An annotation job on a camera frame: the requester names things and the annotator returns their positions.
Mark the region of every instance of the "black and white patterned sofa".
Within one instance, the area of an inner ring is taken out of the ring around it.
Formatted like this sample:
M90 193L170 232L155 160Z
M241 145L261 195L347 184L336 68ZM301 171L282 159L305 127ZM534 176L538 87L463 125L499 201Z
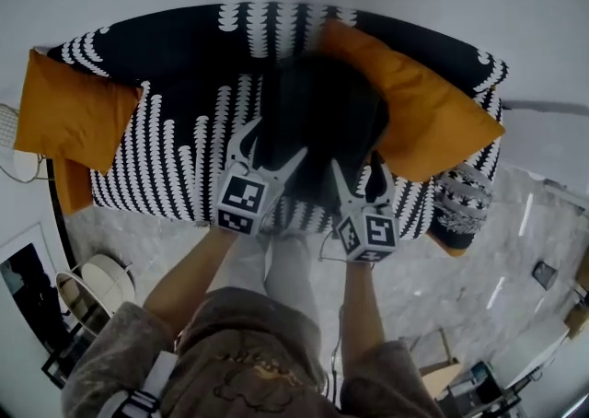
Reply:
M498 121L496 86L507 66L477 48L416 25L335 6L240 3L163 11L90 31L49 51L74 68L141 85L144 94L106 177L91 171L95 204L166 218L208 222L227 142L260 115L263 76L282 58L313 50L328 17L371 34L433 69ZM499 140L466 164L492 181ZM447 178L468 183L459 172ZM368 168L358 182L362 192ZM444 244L466 248L484 218L465 222L441 204L485 211L488 200L455 194L444 178L396 178L395 213L402 238L431 230ZM331 230L324 208L283 198L270 226Z

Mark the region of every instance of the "mustard yellow cushion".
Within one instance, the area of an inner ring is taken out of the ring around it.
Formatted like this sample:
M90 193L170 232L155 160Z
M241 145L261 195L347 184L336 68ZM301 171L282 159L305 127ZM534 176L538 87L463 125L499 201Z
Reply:
M31 50L15 149L106 174L141 93Z
M64 214L73 215L94 203L90 170L86 166L71 159L57 158L53 160L53 176Z
M389 126L377 149L396 175L428 180L504 132L434 71L338 20L328 20L319 50L354 66L387 101Z

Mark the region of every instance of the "cable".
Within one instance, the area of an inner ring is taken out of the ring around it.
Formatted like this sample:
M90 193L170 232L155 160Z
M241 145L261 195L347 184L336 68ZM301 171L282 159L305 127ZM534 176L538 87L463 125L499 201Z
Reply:
M278 197L274 202L272 202L272 204L270 205L270 207L268 207L268 209L266 210L266 212L264 213L264 215L261 218L260 226L264 226L264 223L266 223L266 218L268 218L268 216L270 215L271 211L276 208L276 205L278 205L278 202L279 201L280 201L280 197Z
M341 326L343 323L343 305L340 307L340 314L339 314L340 326L339 326L339 334L338 334L338 342L335 344L335 348L333 348L333 352L331 353L331 376L333 377L333 390L331 392L331 401L335 405L335 400L337 398L338 393L338 373L335 370L335 359L338 354L338 350L340 349L341 344Z
M0 170L2 172L4 172L11 180L15 180L16 182L20 182L21 184L29 184L29 183L33 182L34 180L44 179L44 178L38 177L39 173L40 173L40 163L42 160L43 160L43 158L41 156L37 155L37 171L35 172L35 175L32 177L32 179L29 179L29 180L20 180L19 178L15 178L6 169L4 169L1 164L0 164Z
M323 371L323 374L325 375L325 393L323 394L323 396L329 400L329 374L327 373L326 370Z
M325 248L325 243L327 242L328 238L333 234L335 231L335 227L330 230L330 232L323 238L323 242L321 243L321 248L319 249L319 262L323 260L330 260L330 261L342 261L346 262L346 260L342 260L339 258L326 258L323 256L323 249Z

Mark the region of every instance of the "leg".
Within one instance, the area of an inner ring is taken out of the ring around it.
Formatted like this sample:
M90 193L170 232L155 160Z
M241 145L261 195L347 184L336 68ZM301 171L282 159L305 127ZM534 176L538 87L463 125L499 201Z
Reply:
M318 324L310 272L311 255L305 238L286 236L272 239L272 264L264 283L268 297L300 311Z
M208 292L223 287L237 287L266 295L264 274L266 273L266 251L268 237L246 237L240 235L225 256Z

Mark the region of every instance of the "framed picture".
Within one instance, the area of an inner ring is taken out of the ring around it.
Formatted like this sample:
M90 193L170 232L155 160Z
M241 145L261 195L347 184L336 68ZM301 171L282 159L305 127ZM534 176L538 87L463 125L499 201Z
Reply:
M51 285L55 287L55 267L53 266L49 251L47 251L47 243L45 243L45 237L43 236L40 222L30 226L25 231L0 246L0 266L19 251L25 249L28 245L32 245L32 248L34 248L43 271L49 277Z

